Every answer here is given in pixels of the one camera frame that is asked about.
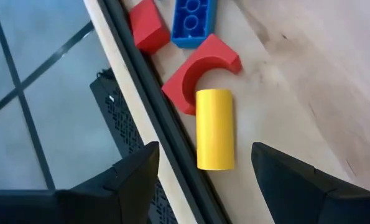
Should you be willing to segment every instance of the toy block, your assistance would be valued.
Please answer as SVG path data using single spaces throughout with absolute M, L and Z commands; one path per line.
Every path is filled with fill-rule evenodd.
M 170 42 L 170 32 L 153 0 L 142 0 L 133 7 L 129 20 L 135 46 L 141 51 L 154 54 Z
M 242 65 L 239 55 L 211 34 L 163 85 L 162 91 L 180 111 L 195 115 L 196 83 L 213 68 L 224 68 L 237 74 Z
M 197 167 L 234 169 L 233 99 L 229 90 L 196 93 Z
M 177 0 L 171 41 L 181 48 L 197 48 L 214 31 L 217 0 Z

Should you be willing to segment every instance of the black grille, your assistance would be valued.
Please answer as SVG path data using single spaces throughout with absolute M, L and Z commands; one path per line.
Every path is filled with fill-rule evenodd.
M 144 146 L 123 94 L 111 69 L 104 71 L 91 85 L 91 90 L 108 125 L 117 148 L 124 158 Z M 159 180 L 149 210 L 149 221 L 155 224 L 177 223 Z

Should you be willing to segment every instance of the tile grout line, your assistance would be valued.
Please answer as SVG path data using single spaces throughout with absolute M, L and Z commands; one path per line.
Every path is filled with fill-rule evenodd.
M 4 52 L 6 62 L 8 64 L 8 68 L 9 68 L 12 81 L 16 89 L 17 96 L 19 98 L 19 102 L 21 104 L 24 119 L 25 119 L 27 129 L 30 134 L 31 141 L 33 143 L 33 147 L 35 149 L 35 153 L 37 155 L 37 158 L 40 164 L 40 168 L 44 175 L 45 183 L 48 189 L 55 190 L 55 184 L 53 183 L 52 175 L 50 173 L 44 151 L 42 150 L 42 146 L 41 146 L 38 134 L 37 134 L 37 130 L 35 129 L 35 124 L 34 124 L 34 120 L 32 119 L 32 116 L 30 113 L 29 105 L 27 104 L 27 100 L 24 96 L 23 89 L 20 88 L 21 81 L 19 78 L 19 74 L 17 73 L 16 67 L 14 65 L 13 57 L 11 55 L 11 51 L 9 50 L 9 46 L 7 44 L 7 40 L 4 35 L 4 32 L 2 30 L 1 22 L 0 22 L 0 44 L 2 47 L 2 51 Z
M 17 90 L 22 89 L 23 91 L 31 85 L 36 79 L 38 79 L 43 73 L 45 73 L 52 65 L 59 61 L 74 45 L 79 43 L 88 34 L 94 31 L 92 22 L 87 23 L 81 28 L 73 37 L 71 37 L 66 43 L 64 43 L 55 53 L 53 53 L 44 63 L 34 70 L 20 85 L 19 88 L 13 89 L 9 92 L 2 100 L 0 100 L 0 110 L 2 110 L 11 100 L 17 97 Z

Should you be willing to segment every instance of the yellow cylinder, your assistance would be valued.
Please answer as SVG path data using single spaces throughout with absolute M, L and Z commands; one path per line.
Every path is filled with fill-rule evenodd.
M 229 90 L 196 93 L 197 167 L 234 168 L 233 101 Z

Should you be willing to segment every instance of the wooden surface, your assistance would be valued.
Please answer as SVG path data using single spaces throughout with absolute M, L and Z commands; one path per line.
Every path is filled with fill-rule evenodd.
M 108 28 L 92 16 L 94 0 L 85 1 L 134 121 L 146 127 L 139 130 L 142 138 L 156 140 Z M 139 0 L 124 2 L 130 9 Z M 254 141 L 370 190 L 370 0 L 218 2 L 215 33 L 237 51 L 244 70 L 209 71 L 197 89 L 233 94 L 236 168 L 209 172 L 232 222 L 273 223 L 251 165 Z M 155 3 L 171 29 L 175 1 Z M 161 79 L 168 80 L 191 52 L 174 44 L 160 49 L 153 61 Z M 195 117 L 180 115 L 195 142 Z M 193 223 L 166 162 L 161 160 L 159 177 L 175 215 Z

